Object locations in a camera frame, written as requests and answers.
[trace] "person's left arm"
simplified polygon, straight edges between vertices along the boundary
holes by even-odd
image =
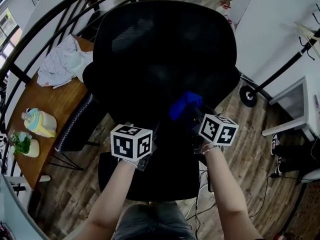
[[[118,223],[136,167],[121,160],[94,203],[76,240],[110,240]]]

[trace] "round black base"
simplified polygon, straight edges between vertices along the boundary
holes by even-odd
[[[254,94],[252,96],[248,96],[254,89],[249,86],[242,86],[240,89],[240,98],[244,105],[249,108],[253,108],[257,104],[257,95]]]

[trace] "black pants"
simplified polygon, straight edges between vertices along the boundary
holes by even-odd
[[[320,162],[317,161],[320,161],[320,141],[318,140],[316,144],[314,144],[315,142],[312,141],[303,145],[276,146],[274,149],[274,154],[278,157],[286,159],[280,164],[279,170],[283,173],[299,170],[311,172],[317,168],[320,168]]]

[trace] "person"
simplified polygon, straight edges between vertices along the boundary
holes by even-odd
[[[208,148],[207,145],[204,149],[224,239],[262,239],[249,218],[245,196],[229,170],[224,154],[218,147]],[[76,239],[110,240],[114,235],[114,240],[195,240],[196,235],[175,201],[130,206],[115,232],[135,169],[136,165],[131,161],[123,159],[118,163]]]
[[[278,156],[275,173],[283,175],[291,171],[307,174],[320,168],[320,141],[306,142],[303,145],[283,146],[278,134],[272,136],[271,155]]]

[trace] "white stitching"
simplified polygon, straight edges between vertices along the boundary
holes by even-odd
[[[82,114],[82,112],[88,107],[88,105],[91,103],[92,101],[92,98],[93,98],[93,95],[91,94],[90,95],[90,98],[89,100],[87,101],[86,104],[84,104],[84,107],[79,111],[79,113],[75,116],[75,118],[72,120],[71,124],[69,125],[68,129],[66,130],[66,133],[63,135],[60,143],[59,143],[59,147],[58,148],[55,148],[56,151],[60,151],[61,150],[61,147],[62,145],[64,144],[64,141],[66,139],[66,137],[68,136],[72,126],[74,126],[75,122],[77,121],[77,119],[79,118],[79,116]]]

